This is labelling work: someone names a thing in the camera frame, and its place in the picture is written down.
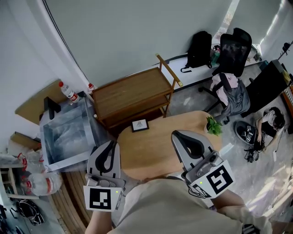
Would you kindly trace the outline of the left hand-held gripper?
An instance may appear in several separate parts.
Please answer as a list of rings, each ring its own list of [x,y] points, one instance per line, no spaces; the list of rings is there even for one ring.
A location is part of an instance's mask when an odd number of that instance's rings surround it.
[[[86,209],[102,212],[117,210],[126,184],[125,180],[120,179],[120,149],[117,141],[108,141],[92,152],[87,172],[87,184],[83,187]]]

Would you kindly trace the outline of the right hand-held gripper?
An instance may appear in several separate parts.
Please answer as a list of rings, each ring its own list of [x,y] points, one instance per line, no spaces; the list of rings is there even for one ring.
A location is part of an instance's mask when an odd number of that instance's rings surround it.
[[[171,141],[179,161],[184,166],[181,175],[189,194],[213,199],[226,191],[235,178],[227,160],[213,151],[209,139],[189,130],[175,130]]]

